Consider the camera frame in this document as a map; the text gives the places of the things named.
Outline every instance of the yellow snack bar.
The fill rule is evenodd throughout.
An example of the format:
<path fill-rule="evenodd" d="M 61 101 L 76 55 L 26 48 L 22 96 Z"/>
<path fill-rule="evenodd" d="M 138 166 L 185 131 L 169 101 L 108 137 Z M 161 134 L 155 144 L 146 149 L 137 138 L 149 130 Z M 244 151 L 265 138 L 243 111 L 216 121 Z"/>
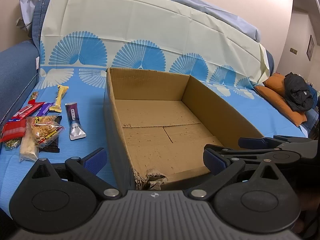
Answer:
<path fill-rule="evenodd" d="M 50 111 L 55 111 L 58 113 L 62 112 L 61 99 L 63 98 L 64 94 L 67 92 L 68 88 L 69 87 L 67 86 L 58 85 L 58 93 L 54 101 L 54 105 L 49 108 Z"/>

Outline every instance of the clear plastic bag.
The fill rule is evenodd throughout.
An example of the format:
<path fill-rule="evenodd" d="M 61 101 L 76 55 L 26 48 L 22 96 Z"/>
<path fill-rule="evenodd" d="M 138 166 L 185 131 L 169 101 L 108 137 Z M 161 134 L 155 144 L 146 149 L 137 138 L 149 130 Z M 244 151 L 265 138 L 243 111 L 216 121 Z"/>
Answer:
<path fill-rule="evenodd" d="M 25 135 L 22 137 L 19 162 L 24 160 L 36 161 L 39 156 L 39 148 L 36 147 L 35 139 L 33 137 L 31 129 L 29 129 L 29 124 L 27 122 L 27 129 Z"/>
<path fill-rule="evenodd" d="M 12 151 L 13 149 L 17 148 L 21 143 L 21 138 L 11 139 L 4 143 L 4 148 L 7 151 Z"/>
<path fill-rule="evenodd" d="M 39 148 L 50 144 L 64 130 L 64 127 L 54 120 L 57 116 L 28 117 L 28 129 L 31 130 L 35 145 Z"/>

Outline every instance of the purple tube package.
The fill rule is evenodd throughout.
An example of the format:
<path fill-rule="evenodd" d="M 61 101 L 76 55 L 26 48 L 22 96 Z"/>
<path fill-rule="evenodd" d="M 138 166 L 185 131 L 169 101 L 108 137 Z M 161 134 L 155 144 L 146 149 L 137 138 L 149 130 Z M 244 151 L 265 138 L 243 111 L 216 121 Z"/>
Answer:
<path fill-rule="evenodd" d="M 49 112 L 49 108 L 53 106 L 53 103 L 44 103 L 36 116 L 44 116 Z"/>
<path fill-rule="evenodd" d="M 66 110 L 70 126 L 70 140 L 86 137 L 87 134 L 84 132 L 80 124 L 77 103 L 66 104 Z"/>

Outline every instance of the snack bag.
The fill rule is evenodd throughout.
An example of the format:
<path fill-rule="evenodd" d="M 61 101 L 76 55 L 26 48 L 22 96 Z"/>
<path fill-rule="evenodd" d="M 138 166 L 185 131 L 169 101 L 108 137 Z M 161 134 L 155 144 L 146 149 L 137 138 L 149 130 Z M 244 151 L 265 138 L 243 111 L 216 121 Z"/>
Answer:
<path fill-rule="evenodd" d="M 56 119 L 54 119 L 55 122 L 58 124 L 61 123 L 62 116 L 58 115 Z M 54 141 L 52 141 L 50 144 L 44 146 L 43 148 L 38 148 L 39 152 L 49 152 L 49 153 L 59 153 L 59 137 L 57 137 Z"/>
<path fill-rule="evenodd" d="M 39 91 L 33 92 L 29 98 L 28 104 L 35 104 L 38 94 L 39 94 Z"/>
<path fill-rule="evenodd" d="M 64 130 L 62 125 L 54 121 L 56 117 L 55 115 L 49 115 L 27 118 L 29 129 L 32 130 L 37 147 L 43 148 L 50 144 Z"/>
<path fill-rule="evenodd" d="M 70 140 L 86 137 L 87 134 L 84 132 L 80 124 L 77 103 L 66 104 L 66 110 L 70 126 Z"/>
<path fill-rule="evenodd" d="M 4 148 L 7 151 L 12 151 L 14 148 L 17 148 L 21 143 L 21 138 L 11 139 L 4 143 Z"/>
<path fill-rule="evenodd" d="M 44 102 L 27 104 L 25 107 L 21 108 L 18 112 L 16 112 L 14 114 L 14 116 L 11 117 L 11 119 L 8 122 L 22 120 L 23 118 L 31 115 L 34 111 L 36 111 L 43 104 L 44 104 Z"/>
<path fill-rule="evenodd" d="M 58 93 L 54 101 L 54 105 L 49 108 L 50 111 L 55 111 L 58 113 L 62 112 L 61 99 L 63 98 L 64 94 L 67 92 L 68 88 L 69 87 L 67 86 L 58 85 Z"/>
<path fill-rule="evenodd" d="M 26 134 L 23 136 L 20 146 L 19 162 L 24 160 L 36 161 L 39 156 L 39 148 L 36 147 L 32 130 L 27 122 Z"/>
<path fill-rule="evenodd" d="M 47 113 L 49 112 L 49 108 L 53 106 L 53 103 L 44 103 L 40 110 L 38 111 L 38 113 L 36 114 L 36 116 L 44 116 L 47 115 Z"/>
<path fill-rule="evenodd" d="M 26 119 L 16 122 L 7 122 L 2 128 L 0 142 L 22 137 L 24 136 L 25 132 Z"/>

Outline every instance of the white wall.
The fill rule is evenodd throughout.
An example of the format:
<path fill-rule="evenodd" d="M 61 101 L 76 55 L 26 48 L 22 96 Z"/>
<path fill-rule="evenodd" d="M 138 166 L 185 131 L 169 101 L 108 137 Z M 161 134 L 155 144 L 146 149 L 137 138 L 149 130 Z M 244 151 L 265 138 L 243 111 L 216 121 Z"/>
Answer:
<path fill-rule="evenodd" d="M 310 35 L 312 35 L 314 43 L 317 44 L 308 13 L 293 10 L 277 72 L 283 75 L 293 72 L 306 79 L 309 77 L 312 65 L 307 56 Z M 296 49 L 297 55 L 290 52 L 290 48 Z"/>
<path fill-rule="evenodd" d="M 313 83 L 316 90 L 320 90 L 320 46 L 315 46 L 313 50 L 308 81 Z"/>
<path fill-rule="evenodd" d="M 261 44 L 270 51 L 278 65 L 290 23 L 293 0 L 205 0 L 239 15 L 261 31 Z M 18 0 L 0 0 L 0 51 L 26 39 L 15 27 L 21 14 Z"/>

